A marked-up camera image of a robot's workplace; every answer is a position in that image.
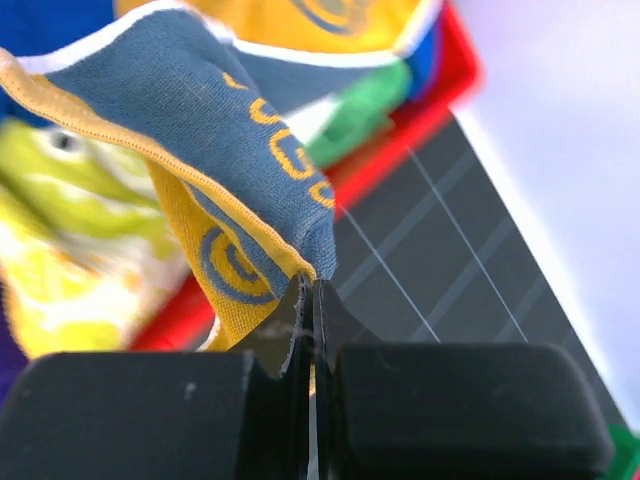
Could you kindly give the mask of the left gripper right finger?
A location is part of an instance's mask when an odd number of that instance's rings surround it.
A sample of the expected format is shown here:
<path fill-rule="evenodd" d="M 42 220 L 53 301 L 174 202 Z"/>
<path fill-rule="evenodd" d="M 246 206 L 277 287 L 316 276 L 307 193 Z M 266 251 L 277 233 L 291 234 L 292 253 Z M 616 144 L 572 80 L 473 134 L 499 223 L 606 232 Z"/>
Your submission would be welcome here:
<path fill-rule="evenodd" d="M 553 345 L 339 343 L 313 287 L 323 479 L 598 479 L 615 455 L 576 362 Z"/>

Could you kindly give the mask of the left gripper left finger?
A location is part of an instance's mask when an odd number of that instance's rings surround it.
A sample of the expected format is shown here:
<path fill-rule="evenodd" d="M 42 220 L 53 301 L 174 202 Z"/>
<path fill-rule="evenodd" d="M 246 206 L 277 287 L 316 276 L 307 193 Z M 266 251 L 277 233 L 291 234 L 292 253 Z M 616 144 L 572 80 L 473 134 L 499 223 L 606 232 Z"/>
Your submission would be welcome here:
<path fill-rule="evenodd" d="M 227 352 L 57 353 L 1 411 L 5 479 L 303 479 L 312 289 Z"/>

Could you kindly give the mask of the yellow and blue towel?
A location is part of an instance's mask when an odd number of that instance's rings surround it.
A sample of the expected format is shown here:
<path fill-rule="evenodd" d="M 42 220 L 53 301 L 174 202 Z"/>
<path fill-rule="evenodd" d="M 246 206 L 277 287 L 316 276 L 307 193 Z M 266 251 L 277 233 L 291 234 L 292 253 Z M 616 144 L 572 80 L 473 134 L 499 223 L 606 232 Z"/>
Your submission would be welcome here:
<path fill-rule="evenodd" d="M 336 266 L 335 197 L 286 116 L 404 60 L 438 1 L 113 1 L 115 19 L 54 52 L 1 47 L 1 125 L 125 148 L 217 319 L 241 341 L 290 279 Z"/>

